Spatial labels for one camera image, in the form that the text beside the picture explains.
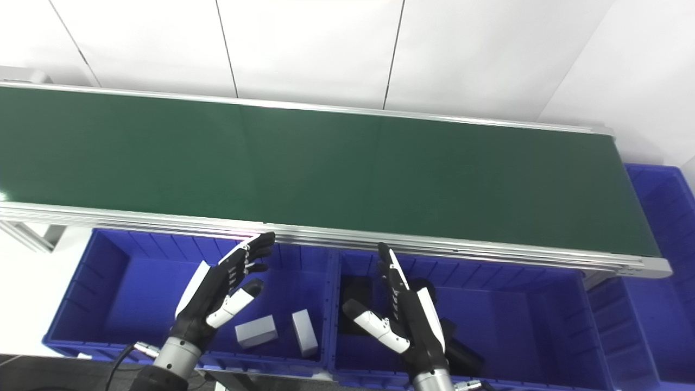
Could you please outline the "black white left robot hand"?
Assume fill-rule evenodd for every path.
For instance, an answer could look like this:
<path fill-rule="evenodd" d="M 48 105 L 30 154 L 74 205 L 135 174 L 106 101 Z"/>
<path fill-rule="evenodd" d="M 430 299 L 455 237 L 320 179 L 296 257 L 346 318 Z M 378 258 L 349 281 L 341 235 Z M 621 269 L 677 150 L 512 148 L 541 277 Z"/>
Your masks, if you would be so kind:
<path fill-rule="evenodd" d="M 250 273 L 268 270 L 267 265 L 256 260 L 271 254 L 275 240 L 274 232 L 248 238 L 208 269 L 186 306 L 176 315 L 168 336 L 193 344 L 204 353 L 218 329 L 263 292 L 263 280 L 245 278 Z"/>

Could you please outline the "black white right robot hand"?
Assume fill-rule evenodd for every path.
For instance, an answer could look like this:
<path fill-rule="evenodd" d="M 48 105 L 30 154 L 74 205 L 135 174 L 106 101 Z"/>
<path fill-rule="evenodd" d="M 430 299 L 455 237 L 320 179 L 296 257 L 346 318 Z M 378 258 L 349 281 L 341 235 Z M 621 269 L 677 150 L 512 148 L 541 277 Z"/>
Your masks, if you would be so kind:
<path fill-rule="evenodd" d="M 341 310 L 354 324 L 382 345 L 402 356 L 410 379 L 419 375 L 449 374 L 444 332 L 427 289 L 411 288 L 393 249 L 377 245 L 378 269 L 389 299 L 389 314 L 380 316 L 358 300 L 349 299 Z"/>

